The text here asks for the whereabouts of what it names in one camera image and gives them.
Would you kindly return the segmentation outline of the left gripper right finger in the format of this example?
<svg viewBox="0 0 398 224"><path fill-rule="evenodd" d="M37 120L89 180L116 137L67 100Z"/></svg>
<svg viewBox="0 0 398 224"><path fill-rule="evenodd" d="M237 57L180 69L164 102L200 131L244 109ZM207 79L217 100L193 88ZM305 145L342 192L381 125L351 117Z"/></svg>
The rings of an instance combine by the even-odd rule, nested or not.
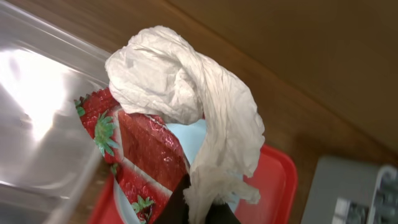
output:
<svg viewBox="0 0 398 224"><path fill-rule="evenodd" d="M206 224L240 224L240 221L236 218L234 213L231 211L229 205L224 203L222 205L212 204L210 210L206 216Z"/></svg>

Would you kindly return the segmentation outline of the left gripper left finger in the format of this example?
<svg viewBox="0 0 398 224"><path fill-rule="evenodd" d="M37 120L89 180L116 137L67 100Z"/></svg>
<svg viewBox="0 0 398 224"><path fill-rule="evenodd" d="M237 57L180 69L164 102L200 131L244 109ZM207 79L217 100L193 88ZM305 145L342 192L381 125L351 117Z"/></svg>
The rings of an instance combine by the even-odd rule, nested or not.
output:
<svg viewBox="0 0 398 224"><path fill-rule="evenodd" d="M185 203L183 191L189 186L190 176L186 174L181 178L154 224L188 224L188 205Z"/></svg>

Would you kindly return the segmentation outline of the red strawberry wrapper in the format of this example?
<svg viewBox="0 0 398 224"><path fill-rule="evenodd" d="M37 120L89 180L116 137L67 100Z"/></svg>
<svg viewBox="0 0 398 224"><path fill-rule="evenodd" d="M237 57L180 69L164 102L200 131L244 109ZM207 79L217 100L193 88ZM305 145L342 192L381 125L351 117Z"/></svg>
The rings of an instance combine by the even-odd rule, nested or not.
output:
<svg viewBox="0 0 398 224"><path fill-rule="evenodd" d="M139 223L154 223L172 192L188 174L177 137L160 116L125 112L109 88L74 101Z"/></svg>

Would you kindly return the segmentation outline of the white napkin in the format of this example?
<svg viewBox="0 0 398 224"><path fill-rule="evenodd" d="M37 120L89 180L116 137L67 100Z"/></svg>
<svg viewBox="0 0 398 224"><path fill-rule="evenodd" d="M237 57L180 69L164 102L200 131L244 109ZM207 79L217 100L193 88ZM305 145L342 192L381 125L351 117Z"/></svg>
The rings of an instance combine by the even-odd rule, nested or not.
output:
<svg viewBox="0 0 398 224"><path fill-rule="evenodd" d="M180 124L205 119L206 136L183 192L190 223L203 223L212 205L234 197L259 201L258 189L241 176L251 177L257 168L264 124L250 89L235 74L163 26L142 29L105 69L125 112Z"/></svg>

